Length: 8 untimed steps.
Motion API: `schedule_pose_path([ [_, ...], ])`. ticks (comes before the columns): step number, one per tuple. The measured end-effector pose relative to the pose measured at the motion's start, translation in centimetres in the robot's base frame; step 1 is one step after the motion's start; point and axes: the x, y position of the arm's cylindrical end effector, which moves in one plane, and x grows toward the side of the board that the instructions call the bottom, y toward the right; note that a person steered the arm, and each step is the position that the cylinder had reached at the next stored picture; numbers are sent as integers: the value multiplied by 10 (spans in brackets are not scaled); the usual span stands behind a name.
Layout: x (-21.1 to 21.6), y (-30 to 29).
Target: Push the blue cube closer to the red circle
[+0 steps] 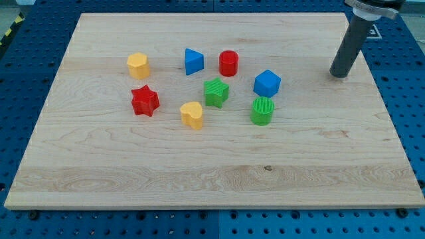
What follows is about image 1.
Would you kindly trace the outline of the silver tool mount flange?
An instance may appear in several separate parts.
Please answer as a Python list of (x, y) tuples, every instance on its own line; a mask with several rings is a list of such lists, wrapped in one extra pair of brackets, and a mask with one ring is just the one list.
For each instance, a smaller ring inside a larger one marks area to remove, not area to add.
[(405, 0), (344, 0), (353, 8), (355, 16), (366, 21), (376, 21), (381, 17), (396, 19)]

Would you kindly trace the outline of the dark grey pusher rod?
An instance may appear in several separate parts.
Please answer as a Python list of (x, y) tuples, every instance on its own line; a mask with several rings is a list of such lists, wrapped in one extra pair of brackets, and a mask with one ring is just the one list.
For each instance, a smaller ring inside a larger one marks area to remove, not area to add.
[(329, 69), (332, 76), (336, 78), (347, 77), (372, 25), (372, 21), (353, 15)]

